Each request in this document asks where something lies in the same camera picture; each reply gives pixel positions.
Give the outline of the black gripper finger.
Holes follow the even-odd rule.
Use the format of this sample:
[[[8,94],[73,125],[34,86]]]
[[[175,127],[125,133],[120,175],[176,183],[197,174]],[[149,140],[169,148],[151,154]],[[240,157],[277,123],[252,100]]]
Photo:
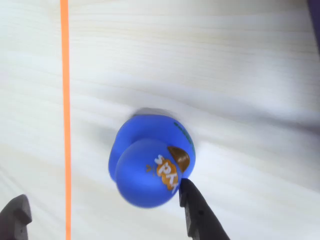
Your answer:
[[[201,192],[187,178],[180,183],[179,205],[184,208],[188,237],[193,240],[230,240]]]
[[[14,197],[0,212],[0,240],[28,240],[27,225],[32,222],[28,197]]]

